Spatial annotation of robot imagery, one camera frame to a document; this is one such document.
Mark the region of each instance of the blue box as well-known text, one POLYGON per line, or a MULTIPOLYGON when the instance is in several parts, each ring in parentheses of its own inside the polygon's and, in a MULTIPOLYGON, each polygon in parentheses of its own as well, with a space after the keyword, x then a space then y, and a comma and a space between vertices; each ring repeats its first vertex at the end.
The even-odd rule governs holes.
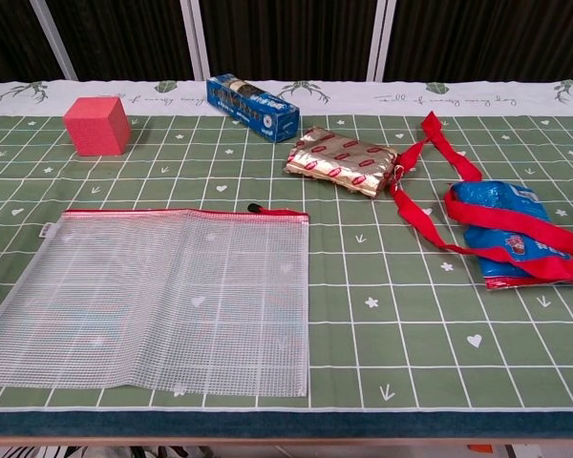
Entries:
POLYGON ((210 105, 220 108, 257 134, 279 142, 297 135, 299 108, 231 73, 206 80, 210 105))

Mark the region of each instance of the clear mesh bag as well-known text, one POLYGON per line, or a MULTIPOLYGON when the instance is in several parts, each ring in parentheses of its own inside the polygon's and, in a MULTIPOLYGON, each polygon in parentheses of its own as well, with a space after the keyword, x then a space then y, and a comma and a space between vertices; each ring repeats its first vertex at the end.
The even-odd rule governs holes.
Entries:
POLYGON ((304 396, 308 216, 66 212, 0 306, 0 385, 304 396))

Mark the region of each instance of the snack package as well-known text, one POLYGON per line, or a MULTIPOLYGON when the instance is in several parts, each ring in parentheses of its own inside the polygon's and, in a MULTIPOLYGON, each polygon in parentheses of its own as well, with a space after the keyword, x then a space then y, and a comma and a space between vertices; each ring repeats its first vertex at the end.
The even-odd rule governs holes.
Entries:
POLYGON ((285 171, 327 179, 375 198, 393 174, 397 151, 313 127, 288 155, 285 171))
MULTIPOLYGON (((502 208, 549 222, 543 205, 530 189, 502 181, 464 181, 453 186, 458 200, 490 208, 502 208)), ((502 246, 517 260, 537 260, 548 256, 570 259, 546 244, 524 234, 470 225, 465 240, 472 248, 502 246)), ((535 279, 515 265, 478 258, 489 289, 546 283, 535 279)))

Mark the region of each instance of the pink foam cube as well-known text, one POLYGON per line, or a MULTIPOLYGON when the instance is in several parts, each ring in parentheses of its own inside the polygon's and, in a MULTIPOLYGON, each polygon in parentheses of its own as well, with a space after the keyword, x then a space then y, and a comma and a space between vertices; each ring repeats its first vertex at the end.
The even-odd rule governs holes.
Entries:
POLYGON ((118 97, 80 97, 64 124, 81 156, 122 155, 131 133, 118 97))

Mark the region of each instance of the red strap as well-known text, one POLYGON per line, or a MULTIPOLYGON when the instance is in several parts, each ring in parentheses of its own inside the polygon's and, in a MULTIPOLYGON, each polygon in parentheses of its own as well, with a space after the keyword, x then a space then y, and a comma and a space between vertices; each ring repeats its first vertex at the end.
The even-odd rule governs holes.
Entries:
POLYGON ((494 453, 493 446, 485 445, 485 444, 471 444, 467 446, 468 449, 471 451, 477 451, 479 453, 494 453))
MULTIPOLYGON (((464 179, 469 181, 481 180, 481 173, 476 166, 455 152, 445 139, 441 133, 441 123, 433 112, 422 122, 422 128, 428 137, 417 142, 400 157, 399 165, 403 167, 404 173, 414 167, 424 144, 432 141, 464 179)), ((573 258, 564 260, 560 257, 550 256, 538 260, 515 260, 509 251, 499 246, 471 249, 446 243, 436 231, 431 219, 398 187, 397 180, 392 183, 390 191, 399 209, 399 215, 423 237, 439 248, 451 250, 461 255, 476 255, 488 260, 507 262, 544 281, 573 282, 573 258)), ((452 191, 448 191, 444 200, 448 215, 459 222, 521 233, 573 257, 573 233, 558 226, 511 210, 460 202, 455 199, 452 191)))

